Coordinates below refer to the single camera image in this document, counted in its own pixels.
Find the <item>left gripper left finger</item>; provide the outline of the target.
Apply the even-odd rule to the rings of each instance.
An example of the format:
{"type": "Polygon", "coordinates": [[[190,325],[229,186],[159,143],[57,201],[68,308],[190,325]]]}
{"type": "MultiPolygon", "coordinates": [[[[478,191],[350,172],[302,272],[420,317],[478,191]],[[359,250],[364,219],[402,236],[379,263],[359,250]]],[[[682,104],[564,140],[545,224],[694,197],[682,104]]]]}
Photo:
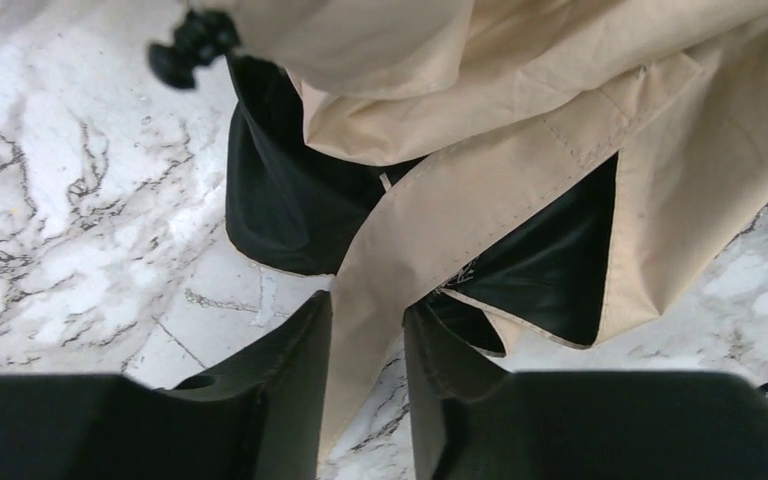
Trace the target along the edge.
{"type": "Polygon", "coordinates": [[[319,291],[171,389],[0,374],[0,479],[313,479],[331,325],[319,291]]]}

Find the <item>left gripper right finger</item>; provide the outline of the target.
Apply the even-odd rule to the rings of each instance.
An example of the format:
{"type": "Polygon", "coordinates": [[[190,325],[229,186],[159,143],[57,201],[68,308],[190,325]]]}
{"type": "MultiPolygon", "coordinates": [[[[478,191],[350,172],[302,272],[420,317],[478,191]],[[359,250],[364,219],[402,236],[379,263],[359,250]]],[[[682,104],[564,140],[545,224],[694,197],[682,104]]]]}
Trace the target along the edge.
{"type": "Polygon", "coordinates": [[[424,305],[404,334],[420,479],[768,479],[768,403],[737,376],[510,372],[424,305]]]}

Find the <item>beige folding umbrella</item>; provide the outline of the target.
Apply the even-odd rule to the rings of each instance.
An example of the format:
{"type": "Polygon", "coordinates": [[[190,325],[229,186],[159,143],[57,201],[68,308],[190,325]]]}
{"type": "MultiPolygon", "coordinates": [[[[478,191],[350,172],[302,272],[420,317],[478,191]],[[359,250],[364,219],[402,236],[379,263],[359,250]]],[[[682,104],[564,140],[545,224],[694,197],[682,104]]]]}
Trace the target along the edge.
{"type": "Polygon", "coordinates": [[[196,1],[147,56],[227,60],[228,236],[333,279],[320,459],[413,305],[479,357],[590,348],[768,201],[768,1],[196,1]]]}

